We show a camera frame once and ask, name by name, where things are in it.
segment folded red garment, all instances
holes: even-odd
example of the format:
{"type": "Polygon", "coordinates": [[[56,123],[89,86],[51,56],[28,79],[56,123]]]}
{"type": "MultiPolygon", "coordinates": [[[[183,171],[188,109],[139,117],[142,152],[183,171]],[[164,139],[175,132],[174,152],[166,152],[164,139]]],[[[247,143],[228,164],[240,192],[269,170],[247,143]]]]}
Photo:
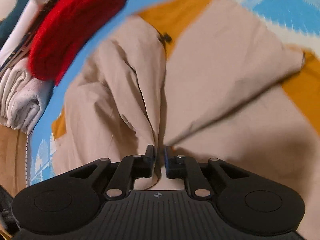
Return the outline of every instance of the folded red garment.
{"type": "Polygon", "coordinates": [[[41,80],[59,84],[76,54],[126,0],[59,0],[31,44],[28,68],[41,80]]]}

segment ribbed black plate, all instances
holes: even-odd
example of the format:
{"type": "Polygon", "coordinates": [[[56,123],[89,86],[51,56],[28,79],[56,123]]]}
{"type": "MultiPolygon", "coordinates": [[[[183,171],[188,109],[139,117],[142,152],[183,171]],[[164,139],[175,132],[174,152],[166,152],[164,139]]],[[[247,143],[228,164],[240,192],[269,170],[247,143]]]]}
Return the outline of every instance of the ribbed black plate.
{"type": "Polygon", "coordinates": [[[57,236],[21,230],[14,240],[303,240],[297,233],[253,236],[225,223],[208,201],[185,190],[137,191],[107,202],[99,215],[74,232],[57,236]]]}

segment dark teal fabric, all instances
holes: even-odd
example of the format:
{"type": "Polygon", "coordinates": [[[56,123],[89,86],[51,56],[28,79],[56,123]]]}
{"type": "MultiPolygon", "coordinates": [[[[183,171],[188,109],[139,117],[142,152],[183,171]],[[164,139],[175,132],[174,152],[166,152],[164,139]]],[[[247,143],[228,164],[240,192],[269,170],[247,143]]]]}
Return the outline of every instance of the dark teal fabric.
{"type": "Polygon", "coordinates": [[[5,41],[8,39],[13,28],[17,24],[23,9],[29,0],[17,0],[17,3],[7,18],[0,24],[0,49],[3,47],[5,41]]]}

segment crosshair logo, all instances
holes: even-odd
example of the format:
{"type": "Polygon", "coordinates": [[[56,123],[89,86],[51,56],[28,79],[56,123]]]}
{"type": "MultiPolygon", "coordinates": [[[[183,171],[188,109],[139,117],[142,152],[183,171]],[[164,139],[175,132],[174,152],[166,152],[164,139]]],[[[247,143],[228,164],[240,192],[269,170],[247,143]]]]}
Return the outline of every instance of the crosshair logo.
{"type": "Polygon", "coordinates": [[[156,194],[154,194],[154,196],[156,198],[161,198],[163,196],[163,194],[161,194],[160,192],[157,192],[156,194]]]}

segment beige fabric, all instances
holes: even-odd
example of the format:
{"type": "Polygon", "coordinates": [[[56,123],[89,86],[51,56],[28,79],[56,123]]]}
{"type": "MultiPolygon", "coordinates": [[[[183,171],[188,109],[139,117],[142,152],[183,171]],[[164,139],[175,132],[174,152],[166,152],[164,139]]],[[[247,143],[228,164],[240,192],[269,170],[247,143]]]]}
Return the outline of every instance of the beige fabric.
{"type": "MultiPolygon", "coordinates": [[[[151,25],[131,17],[87,60],[65,95],[67,133],[56,140],[56,174],[101,157],[119,162],[157,146],[165,72],[158,37],[151,25]]],[[[139,179],[135,186],[156,181],[139,179]]]]}
{"type": "MultiPolygon", "coordinates": [[[[157,31],[139,17],[99,46],[66,93],[55,171],[174,144],[198,161],[219,157],[297,190],[306,203],[299,233],[318,240],[319,136],[275,85],[300,70],[302,53],[235,2],[214,0],[166,66],[164,58],[157,31]]],[[[162,176],[152,189],[179,188],[162,176]]]]}

